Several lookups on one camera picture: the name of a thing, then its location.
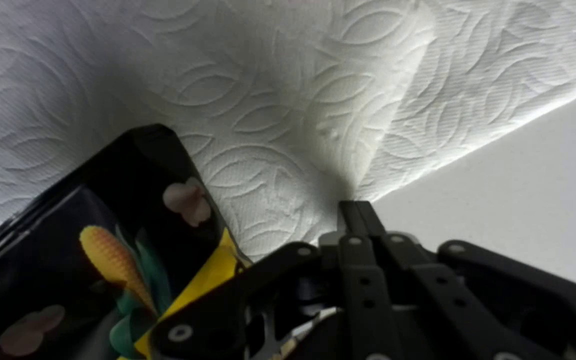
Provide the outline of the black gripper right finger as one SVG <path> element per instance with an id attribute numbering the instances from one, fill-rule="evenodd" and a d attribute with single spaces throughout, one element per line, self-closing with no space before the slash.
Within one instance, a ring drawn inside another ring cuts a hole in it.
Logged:
<path id="1" fill-rule="evenodd" d="M 576 282 L 464 240 L 427 253 L 344 202 L 336 246 L 355 358 L 576 360 Z"/>

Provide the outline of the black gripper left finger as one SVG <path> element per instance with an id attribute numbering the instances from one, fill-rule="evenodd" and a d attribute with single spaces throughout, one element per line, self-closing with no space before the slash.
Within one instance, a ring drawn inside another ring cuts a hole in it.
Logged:
<path id="1" fill-rule="evenodd" d="M 152 331 L 153 360 L 336 360 L 341 316 L 322 319 L 320 253 L 292 243 Z"/>

